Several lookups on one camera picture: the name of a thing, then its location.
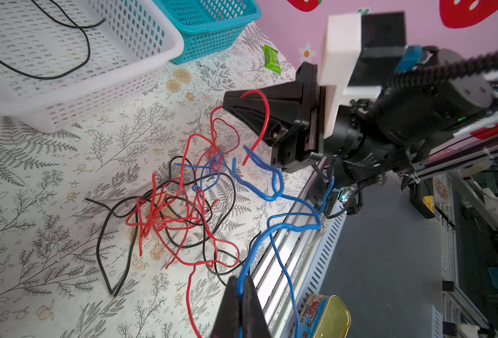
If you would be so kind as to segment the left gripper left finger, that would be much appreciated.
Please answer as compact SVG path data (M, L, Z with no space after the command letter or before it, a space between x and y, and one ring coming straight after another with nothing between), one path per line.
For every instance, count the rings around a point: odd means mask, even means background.
M226 283L222 301L212 326L211 338L238 338L241 327L241 308L237 294L237 277L231 276Z

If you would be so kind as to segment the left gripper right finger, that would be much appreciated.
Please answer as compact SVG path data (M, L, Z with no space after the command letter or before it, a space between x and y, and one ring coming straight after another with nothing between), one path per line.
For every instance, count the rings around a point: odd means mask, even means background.
M271 338L253 281L246 280L243 286L242 337Z

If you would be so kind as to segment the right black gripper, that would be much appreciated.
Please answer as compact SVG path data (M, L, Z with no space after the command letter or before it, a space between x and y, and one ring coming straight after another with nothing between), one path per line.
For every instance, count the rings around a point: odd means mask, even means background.
M260 90L224 93L222 107L272 146L271 164L286 173L295 173L320 162L324 157L344 163L349 173L378 173L375 163L363 162L371 156L370 126L364 114L373 107L368 99L352 100L340 106L332 136L324 137L326 88L317 84L317 66L303 63L295 80Z

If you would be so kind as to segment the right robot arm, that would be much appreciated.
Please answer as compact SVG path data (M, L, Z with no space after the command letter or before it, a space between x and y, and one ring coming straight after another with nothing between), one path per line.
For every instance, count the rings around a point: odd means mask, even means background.
M336 187L367 187L388 171L412 173L455 131L486 116L495 98L484 76L498 70L498 51L469 59L433 51L416 70L392 74L376 101L350 99L337 108L330 137L317 70L303 63L292 82L257 94L229 91L223 107L271 146L274 167L293 173L326 157Z

